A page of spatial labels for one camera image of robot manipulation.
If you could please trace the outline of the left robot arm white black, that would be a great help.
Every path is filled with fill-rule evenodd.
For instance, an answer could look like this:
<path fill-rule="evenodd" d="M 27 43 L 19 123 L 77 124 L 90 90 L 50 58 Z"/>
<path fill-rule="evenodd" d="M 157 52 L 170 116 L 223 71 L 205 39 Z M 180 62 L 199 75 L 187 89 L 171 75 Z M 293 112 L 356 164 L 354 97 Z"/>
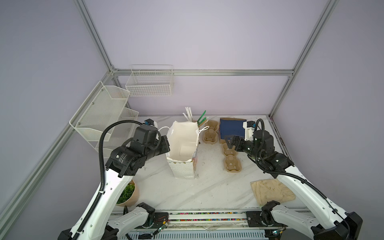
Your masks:
<path fill-rule="evenodd" d="M 60 233 L 60 240 L 117 240 L 137 227 L 149 228 L 153 225 L 155 209 L 145 203 L 138 204 L 130 213 L 109 222 L 123 190 L 137 171 L 147 160 L 170 151 L 168 139 L 160 134 L 155 121 L 134 121 L 138 125 L 134 136 L 114 149 L 105 162 L 105 136 L 112 128 L 125 123 L 125 120 L 118 121 L 103 131 L 98 150 L 101 173 L 99 189 L 77 223 Z"/>

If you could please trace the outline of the cartoon animal paper gift bag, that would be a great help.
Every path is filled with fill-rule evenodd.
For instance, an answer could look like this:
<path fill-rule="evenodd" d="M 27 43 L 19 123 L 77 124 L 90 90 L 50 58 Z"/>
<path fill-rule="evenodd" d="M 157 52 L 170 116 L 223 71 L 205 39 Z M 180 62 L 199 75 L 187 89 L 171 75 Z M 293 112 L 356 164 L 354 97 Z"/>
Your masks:
<path fill-rule="evenodd" d="M 200 135 L 208 129 L 208 126 L 200 129 L 196 122 L 177 121 L 171 127 L 160 128 L 160 132 L 167 133 L 170 151 L 166 153 L 166 159 L 175 178 L 196 178 Z"/>

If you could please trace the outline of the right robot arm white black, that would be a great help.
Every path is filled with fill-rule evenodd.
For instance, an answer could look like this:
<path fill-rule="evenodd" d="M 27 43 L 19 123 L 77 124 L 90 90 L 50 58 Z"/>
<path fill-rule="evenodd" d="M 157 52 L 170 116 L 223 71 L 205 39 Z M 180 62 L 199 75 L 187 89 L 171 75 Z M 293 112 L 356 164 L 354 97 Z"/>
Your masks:
<path fill-rule="evenodd" d="M 262 208 L 265 225 L 286 225 L 313 240 L 358 239 L 363 219 L 355 212 L 346 212 L 305 178 L 286 155 L 275 150 L 269 132 L 255 130 L 249 138 L 227 136 L 225 140 L 229 148 L 246 153 L 264 173 L 288 187 L 314 215 L 310 218 L 272 200 Z"/>

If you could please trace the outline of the brown pulp cup carrier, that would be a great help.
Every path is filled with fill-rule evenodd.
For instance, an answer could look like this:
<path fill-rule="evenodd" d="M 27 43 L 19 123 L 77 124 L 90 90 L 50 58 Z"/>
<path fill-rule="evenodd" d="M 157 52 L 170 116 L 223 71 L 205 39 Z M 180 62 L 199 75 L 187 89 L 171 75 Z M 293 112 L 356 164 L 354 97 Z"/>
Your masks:
<path fill-rule="evenodd" d="M 226 143 L 222 144 L 223 154 L 225 156 L 224 166 L 229 173 L 239 173 L 242 170 L 241 161 L 237 158 L 238 152 L 235 147 L 229 148 Z"/>

